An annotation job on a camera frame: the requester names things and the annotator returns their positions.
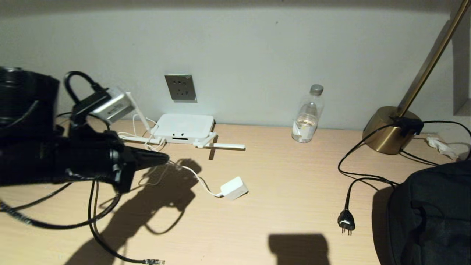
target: white router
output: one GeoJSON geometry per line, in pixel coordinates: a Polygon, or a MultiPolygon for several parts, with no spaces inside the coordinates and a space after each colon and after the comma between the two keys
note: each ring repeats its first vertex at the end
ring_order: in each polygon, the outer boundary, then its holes
{"type": "Polygon", "coordinates": [[[120,136],[127,141],[160,144],[162,139],[165,139],[167,143],[193,144],[197,148],[245,149],[244,144],[209,143],[218,135],[216,132],[211,132],[214,126],[214,117],[209,115],[164,114],[151,129],[131,93],[127,92],[126,95],[134,105],[147,131],[154,136],[154,139],[151,139],[152,137],[120,136]]]}

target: gold lamp base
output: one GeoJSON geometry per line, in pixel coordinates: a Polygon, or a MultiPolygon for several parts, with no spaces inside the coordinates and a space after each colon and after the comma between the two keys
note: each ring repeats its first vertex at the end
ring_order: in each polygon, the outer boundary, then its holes
{"type": "MultiPolygon", "coordinates": [[[[396,107],[379,108],[363,130],[363,138],[382,126],[392,124],[393,120],[391,117],[396,115],[396,112],[396,107]]],[[[407,111],[404,117],[420,119],[410,111],[407,111]]],[[[410,130],[405,136],[402,136],[401,131],[401,128],[397,126],[387,127],[368,138],[365,143],[380,153],[396,155],[401,149],[406,147],[415,134],[414,130],[410,130]]]]}

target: desk lamp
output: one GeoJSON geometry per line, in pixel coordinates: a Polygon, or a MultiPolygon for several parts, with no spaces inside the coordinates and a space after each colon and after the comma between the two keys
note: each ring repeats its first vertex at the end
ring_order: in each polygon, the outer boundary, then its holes
{"type": "MultiPolygon", "coordinates": [[[[466,13],[466,10],[468,9],[469,5],[469,0],[463,0],[458,12],[456,13],[455,18],[453,19],[453,22],[451,23],[449,29],[443,37],[437,51],[431,58],[430,63],[427,65],[427,68],[419,79],[417,85],[411,86],[411,88],[406,92],[404,98],[397,107],[379,108],[373,115],[373,117],[371,117],[370,121],[363,130],[363,138],[365,138],[367,135],[376,131],[382,126],[394,123],[394,121],[398,118],[405,117],[420,120],[417,115],[408,111],[408,109],[417,94],[419,93],[425,81],[427,81],[427,78],[429,77],[433,68],[440,59],[443,51],[450,42],[453,34],[455,33],[456,28],[458,27],[461,19],[466,13]]],[[[402,133],[402,128],[400,126],[390,126],[372,135],[367,141],[365,141],[365,143],[369,147],[380,153],[396,155],[410,142],[410,140],[414,137],[415,133],[416,130],[413,129],[409,130],[407,133],[402,133]]]]}

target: plastic water bottle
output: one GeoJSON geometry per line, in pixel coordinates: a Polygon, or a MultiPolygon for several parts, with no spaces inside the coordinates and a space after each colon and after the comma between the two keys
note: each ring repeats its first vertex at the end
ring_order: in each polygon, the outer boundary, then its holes
{"type": "Polygon", "coordinates": [[[324,91],[321,85],[312,85],[309,95],[301,99],[299,112],[294,119],[291,136],[298,142],[309,142],[317,129],[324,109],[324,91]]]}

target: bottle cap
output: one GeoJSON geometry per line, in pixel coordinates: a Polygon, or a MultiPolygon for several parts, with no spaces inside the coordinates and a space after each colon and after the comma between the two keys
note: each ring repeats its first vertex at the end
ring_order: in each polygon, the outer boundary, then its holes
{"type": "Polygon", "coordinates": [[[324,87],[321,85],[312,85],[311,86],[311,91],[309,91],[309,94],[313,96],[320,96],[322,95],[322,91],[324,91],[324,87]]]}

